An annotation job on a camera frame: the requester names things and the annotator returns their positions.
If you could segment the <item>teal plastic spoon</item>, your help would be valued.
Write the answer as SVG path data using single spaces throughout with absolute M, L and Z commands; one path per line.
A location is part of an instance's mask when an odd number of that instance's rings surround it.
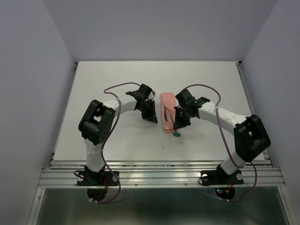
M 175 129 L 175 113 L 170 113 L 170 118 L 173 126 L 173 133 L 172 135 L 175 137 L 181 137 L 181 134 Z

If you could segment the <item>pink satin napkin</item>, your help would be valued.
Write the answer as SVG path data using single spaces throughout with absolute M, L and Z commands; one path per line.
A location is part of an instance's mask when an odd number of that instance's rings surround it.
M 161 105 L 161 122 L 165 133 L 174 133 L 173 129 L 175 123 L 175 95 L 171 92 L 162 92 L 160 94 Z

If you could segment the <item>teal plastic utensil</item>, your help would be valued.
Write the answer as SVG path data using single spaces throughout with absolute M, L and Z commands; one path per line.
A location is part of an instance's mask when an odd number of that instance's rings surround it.
M 164 108 L 164 119 L 167 122 L 168 121 L 168 109 Z

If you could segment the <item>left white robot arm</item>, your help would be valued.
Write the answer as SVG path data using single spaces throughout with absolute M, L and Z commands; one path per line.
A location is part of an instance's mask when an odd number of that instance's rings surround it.
M 134 84 L 139 88 L 127 91 L 122 96 L 111 91 L 113 88 L 127 84 Z M 126 82 L 107 88 L 104 93 L 112 95 L 115 99 L 105 102 L 91 101 L 78 125 L 86 146 L 85 169 L 89 171 L 88 179 L 95 185 L 104 181 L 102 171 L 105 168 L 104 145 L 115 129 L 121 114 L 138 110 L 141 112 L 143 120 L 158 123 L 155 111 L 155 92 L 151 87 L 145 84 Z

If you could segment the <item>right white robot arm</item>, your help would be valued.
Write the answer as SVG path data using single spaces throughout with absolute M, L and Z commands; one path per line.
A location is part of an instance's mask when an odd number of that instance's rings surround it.
M 219 165 L 220 169 L 216 170 L 216 179 L 219 182 L 229 181 L 234 172 L 252 162 L 270 147 L 270 138 L 257 115 L 247 117 L 230 112 L 205 97 L 196 99 L 187 89 L 175 97 L 179 103 L 175 107 L 175 130 L 191 125 L 190 119 L 196 117 L 217 125 L 224 142 L 223 130 L 233 135 L 235 150 L 233 153 L 227 151 L 228 158 Z

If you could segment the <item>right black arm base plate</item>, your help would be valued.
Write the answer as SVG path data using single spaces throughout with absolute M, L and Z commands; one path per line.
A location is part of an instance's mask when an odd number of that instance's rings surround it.
M 219 170 L 205 170 L 201 171 L 201 176 L 198 179 L 198 183 L 202 186 L 220 186 L 228 184 L 242 185 L 244 184 L 244 180 L 241 170 L 237 170 L 231 175 Z

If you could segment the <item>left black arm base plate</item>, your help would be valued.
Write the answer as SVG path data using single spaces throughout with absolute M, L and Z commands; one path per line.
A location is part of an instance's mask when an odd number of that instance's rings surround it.
M 99 175 L 91 175 L 85 171 L 76 170 L 74 175 L 77 177 L 77 186 L 91 187 L 91 186 L 118 186 L 118 181 L 110 171 L 101 171 Z

